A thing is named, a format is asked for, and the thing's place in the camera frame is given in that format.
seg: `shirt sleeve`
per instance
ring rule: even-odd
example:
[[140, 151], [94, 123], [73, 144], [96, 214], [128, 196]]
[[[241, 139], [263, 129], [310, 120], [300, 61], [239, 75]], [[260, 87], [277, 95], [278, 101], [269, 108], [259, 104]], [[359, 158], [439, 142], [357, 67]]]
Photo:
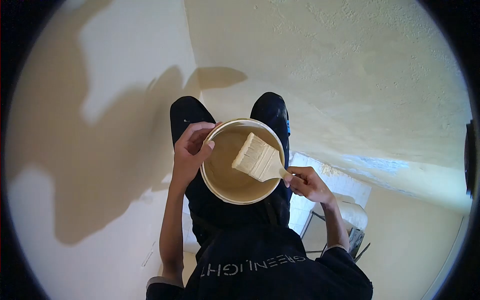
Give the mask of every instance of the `shirt sleeve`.
[[183, 293], [183, 286], [172, 284], [166, 278], [153, 277], [147, 284], [146, 300], [174, 300]]
[[361, 297], [358, 299], [371, 299], [373, 286], [371, 281], [355, 264], [353, 258], [343, 247], [330, 247], [323, 253], [322, 257], [315, 259], [329, 268], [333, 273], [346, 281], [346, 285], [354, 288]]

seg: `hand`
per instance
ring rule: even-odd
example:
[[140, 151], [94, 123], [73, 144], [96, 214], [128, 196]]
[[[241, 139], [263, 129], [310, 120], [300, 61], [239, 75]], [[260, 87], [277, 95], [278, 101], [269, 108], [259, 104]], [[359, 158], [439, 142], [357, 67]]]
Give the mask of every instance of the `hand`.
[[283, 181], [296, 195], [325, 204], [335, 200], [335, 196], [312, 167], [289, 167], [287, 171], [295, 175], [287, 176]]
[[205, 144], [203, 141], [218, 124], [199, 122], [188, 125], [174, 146], [172, 182], [186, 188], [195, 178], [198, 168], [215, 146], [214, 141]]

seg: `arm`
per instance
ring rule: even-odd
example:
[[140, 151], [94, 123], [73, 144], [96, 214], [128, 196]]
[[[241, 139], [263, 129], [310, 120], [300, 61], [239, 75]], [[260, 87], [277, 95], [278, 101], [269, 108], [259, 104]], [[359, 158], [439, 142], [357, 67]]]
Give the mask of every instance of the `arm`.
[[171, 282], [179, 283], [180, 286], [183, 271], [183, 195], [195, 178], [198, 168], [212, 153], [215, 143], [210, 141], [203, 144], [203, 140], [214, 127], [215, 124], [207, 122], [190, 124], [174, 147], [172, 181], [168, 189], [158, 244], [163, 263], [162, 276]]
[[341, 245], [348, 252], [350, 241], [335, 196], [312, 167], [289, 167], [295, 176], [284, 178], [286, 187], [308, 200], [319, 202], [325, 212], [327, 247]]
[[163, 263], [162, 276], [181, 282], [183, 271], [183, 233], [181, 216], [183, 207], [183, 185], [172, 180], [168, 189], [167, 204], [160, 231], [160, 258]]

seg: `plastic bucket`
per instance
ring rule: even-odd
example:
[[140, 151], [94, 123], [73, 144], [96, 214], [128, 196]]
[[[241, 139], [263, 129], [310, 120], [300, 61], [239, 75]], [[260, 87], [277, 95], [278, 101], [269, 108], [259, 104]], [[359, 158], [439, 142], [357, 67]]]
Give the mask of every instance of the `plastic bucket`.
[[252, 204], [264, 199], [276, 188], [280, 178], [259, 182], [232, 168], [240, 148], [253, 132], [280, 152], [280, 160], [285, 164], [282, 143], [275, 132], [254, 119], [234, 119], [221, 124], [210, 132], [204, 143], [213, 140], [212, 155], [204, 161], [200, 173], [207, 187], [218, 198], [232, 204]]

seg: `knee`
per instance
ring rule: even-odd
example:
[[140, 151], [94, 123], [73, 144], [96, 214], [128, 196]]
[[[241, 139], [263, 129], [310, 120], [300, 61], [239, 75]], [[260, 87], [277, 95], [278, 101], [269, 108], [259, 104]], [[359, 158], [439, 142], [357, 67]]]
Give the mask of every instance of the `knee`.
[[190, 107], [192, 104], [195, 104], [198, 100], [192, 96], [183, 96], [173, 102], [170, 106], [170, 112], [177, 109], [184, 109], [185, 107]]
[[260, 98], [258, 98], [258, 101], [261, 104], [264, 105], [274, 105], [274, 106], [284, 106], [285, 102], [283, 101], [282, 96], [275, 94], [273, 92], [266, 92]]

